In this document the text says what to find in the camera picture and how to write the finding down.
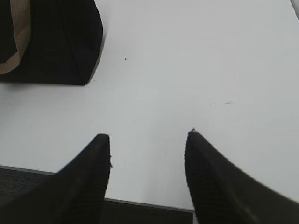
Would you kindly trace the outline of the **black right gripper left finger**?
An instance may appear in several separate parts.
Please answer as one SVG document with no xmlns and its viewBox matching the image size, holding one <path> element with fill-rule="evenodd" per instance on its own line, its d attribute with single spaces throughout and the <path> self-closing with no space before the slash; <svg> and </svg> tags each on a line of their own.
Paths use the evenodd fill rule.
<svg viewBox="0 0 299 224">
<path fill-rule="evenodd" d="M 63 169 L 1 206 L 2 224 L 98 224 L 111 170 L 110 142 L 98 134 Z"/>
</svg>

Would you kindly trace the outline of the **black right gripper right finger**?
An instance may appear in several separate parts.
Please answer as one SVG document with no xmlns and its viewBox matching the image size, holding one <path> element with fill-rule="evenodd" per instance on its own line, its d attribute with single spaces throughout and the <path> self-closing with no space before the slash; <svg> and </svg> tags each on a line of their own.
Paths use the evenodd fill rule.
<svg viewBox="0 0 299 224">
<path fill-rule="evenodd" d="M 187 136 L 187 185 L 200 224 L 297 224 L 299 204 L 252 178 L 199 132 Z"/>
</svg>

